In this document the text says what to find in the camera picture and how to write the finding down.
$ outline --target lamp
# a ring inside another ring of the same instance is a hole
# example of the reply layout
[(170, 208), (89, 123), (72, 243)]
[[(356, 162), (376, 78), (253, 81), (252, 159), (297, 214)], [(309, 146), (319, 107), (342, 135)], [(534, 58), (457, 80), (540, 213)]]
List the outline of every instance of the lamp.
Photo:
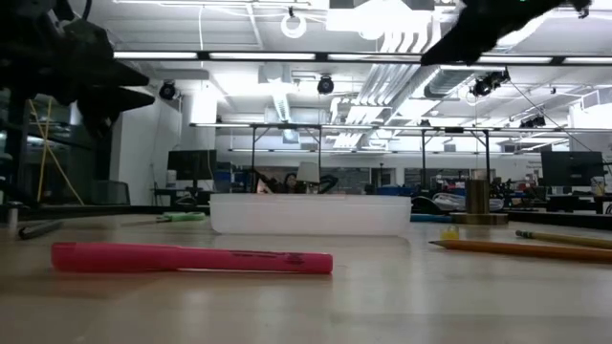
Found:
[(315, 162), (302, 161), (297, 169), (297, 180), (306, 183), (306, 193), (313, 193), (311, 184), (319, 183), (320, 181), (318, 164)]

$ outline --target green object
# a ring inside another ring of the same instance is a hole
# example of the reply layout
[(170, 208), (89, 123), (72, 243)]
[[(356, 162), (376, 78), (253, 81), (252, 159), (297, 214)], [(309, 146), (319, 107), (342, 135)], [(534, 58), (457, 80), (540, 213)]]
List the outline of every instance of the green object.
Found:
[(158, 222), (203, 221), (206, 217), (203, 212), (164, 213), (157, 220)]

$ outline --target white tray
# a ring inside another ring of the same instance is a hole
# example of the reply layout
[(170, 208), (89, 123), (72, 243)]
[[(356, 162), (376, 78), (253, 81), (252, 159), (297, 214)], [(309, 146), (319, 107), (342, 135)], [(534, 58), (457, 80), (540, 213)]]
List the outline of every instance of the white tray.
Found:
[(212, 194), (212, 228), (223, 234), (400, 235), (408, 197)]

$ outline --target black equipment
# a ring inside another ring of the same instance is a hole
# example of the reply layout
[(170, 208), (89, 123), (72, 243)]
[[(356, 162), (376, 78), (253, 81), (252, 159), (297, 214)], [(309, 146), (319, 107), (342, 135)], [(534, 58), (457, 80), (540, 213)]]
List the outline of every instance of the black equipment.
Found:
[(217, 166), (217, 151), (170, 151), (167, 166), (168, 170), (176, 171), (177, 181), (212, 180)]
[(541, 152), (546, 186), (590, 186), (602, 177), (601, 152)]
[(334, 92), (334, 81), (329, 75), (323, 75), (321, 80), (318, 81), (317, 91), (321, 95), (329, 95)]
[(164, 81), (164, 85), (160, 88), (160, 97), (165, 100), (174, 100), (181, 96), (181, 93), (174, 86), (174, 80)]
[(424, 66), (465, 62), (473, 64), (504, 35), (522, 29), (530, 20), (570, 3), (579, 18), (589, 14), (591, 0), (463, 0), (466, 7), (455, 26), (421, 58)]
[(76, 101), (96, 139), (111, 130), (121, 112), (155, 101), (121, 88), (145, 86), (149, 79), (115, 60), (106, 30), (87, 22), (86, 16), (77, 18), (67, 0), (5, 1), (0, 61), (0, 88), (11, 90), (11, 101), (21, 110), (37, 94), (62, 105)]
[(470, 92), (475, 97), (488, 96), (491, 92), (499, 88), (502, 83), (510, 80), (508, 69), (506, 69), (504, 72), (491, 72), (485, 77), (478, 77), (474, 87), (470, 89)]

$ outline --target ductwork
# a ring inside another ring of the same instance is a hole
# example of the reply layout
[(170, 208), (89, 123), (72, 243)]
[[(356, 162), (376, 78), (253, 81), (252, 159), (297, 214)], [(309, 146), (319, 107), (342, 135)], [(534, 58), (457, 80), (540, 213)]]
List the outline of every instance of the ductwork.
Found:
[(473, 75), (473, 71), (441, 70), (423, 90), (427, 98), (443, 98)]

